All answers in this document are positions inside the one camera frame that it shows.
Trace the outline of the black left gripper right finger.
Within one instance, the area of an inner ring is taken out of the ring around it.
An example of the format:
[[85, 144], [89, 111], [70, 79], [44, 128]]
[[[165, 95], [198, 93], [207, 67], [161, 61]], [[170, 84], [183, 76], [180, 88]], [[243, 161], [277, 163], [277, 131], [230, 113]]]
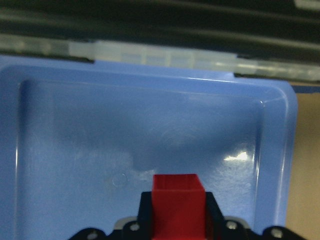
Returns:
[[265, 228], [261, 234], [254, 232], [241, 218], [225, 217], [211, 192], [205, 193], [206, 240], [303, 240], [294, 231], [278, 225]]

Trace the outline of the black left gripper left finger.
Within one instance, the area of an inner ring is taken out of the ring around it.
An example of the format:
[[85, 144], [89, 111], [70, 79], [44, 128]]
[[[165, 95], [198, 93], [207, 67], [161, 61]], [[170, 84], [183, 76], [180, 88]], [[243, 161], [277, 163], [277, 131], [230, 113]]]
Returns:
[[70, 240], [151, 240], [152, 239], [152, 193], [142, 192], [138, 214], [135, 220], [124, 223], [110, 234], [98, 228], [84, 228], [70, 237]]

